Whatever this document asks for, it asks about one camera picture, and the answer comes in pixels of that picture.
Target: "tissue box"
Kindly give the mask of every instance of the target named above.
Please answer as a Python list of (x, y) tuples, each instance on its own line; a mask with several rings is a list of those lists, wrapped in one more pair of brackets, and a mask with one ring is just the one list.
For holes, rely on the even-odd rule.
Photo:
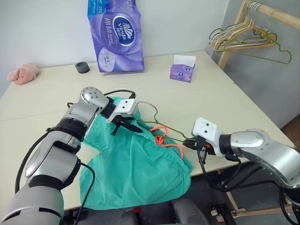
[(171, 66), (170, 79), (191, 83), (195, 60), (195, 56), (175, 55)]

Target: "wooden clothes rack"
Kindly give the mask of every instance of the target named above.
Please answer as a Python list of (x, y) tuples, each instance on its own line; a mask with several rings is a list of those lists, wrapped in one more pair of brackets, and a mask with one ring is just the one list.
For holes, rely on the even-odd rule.
[[(243, 8), (244, 8), (247, 1), (248, 0), (243, 0), (234, 24), (242, 23), (244, 21), (246, 14), (245, 14), (245, 11), (243, 10)], [(292, 16), (292, 15), (290, 15), (288, 13), (285, 13), (285, 12), (282, 12), (282, 11), (277, 11), (277, 9), (266, 6), (266, 5), (263, 5), (263, 4), (261, 4), (257, 8), (257, 11), (260, 12), (260, 13), (266, 14), (268, 16), (270, 15), (274, 19), (277, 19), (281, 22), (284, 22), (284, 23), (300, 30), (300, 19), (295, 17), (295, 16)], [(219, 67), (222, 70), (224, 70), (224, 68), (227, 64), (227, 61), (229, 59), (229, 56), (230, 56), (229, 52), (223, 52), (222, 53), (221, 58), (220, 58), (219, 63), (218, 63)]]

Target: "vinda logo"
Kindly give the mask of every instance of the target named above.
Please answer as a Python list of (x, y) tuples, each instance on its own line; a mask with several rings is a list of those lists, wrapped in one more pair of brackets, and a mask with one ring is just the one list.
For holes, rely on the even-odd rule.
[(135, 39), (135, 31), (131, 22), (124, 16), (118, 15), (114, 17), (113, 29), (119, 38), (119, 43), (123, 46), (132, 45)]

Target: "black round object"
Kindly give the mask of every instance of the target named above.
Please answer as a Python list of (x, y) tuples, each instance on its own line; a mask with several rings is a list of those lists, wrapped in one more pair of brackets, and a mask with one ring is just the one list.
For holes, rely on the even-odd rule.
[(90, 70), (89, 65), (86, 62), (78, 62), (75, 64), (75, 67), (80, 74), (85, 74)]

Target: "purple tissue box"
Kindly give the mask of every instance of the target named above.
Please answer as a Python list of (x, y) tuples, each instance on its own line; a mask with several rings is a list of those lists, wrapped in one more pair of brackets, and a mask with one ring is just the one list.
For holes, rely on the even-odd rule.
[(189, 67), (183, 64), (173, 64), (171, 66), (170, 79), (191, 83), (194, 68), (195, 65), (194, 67)]

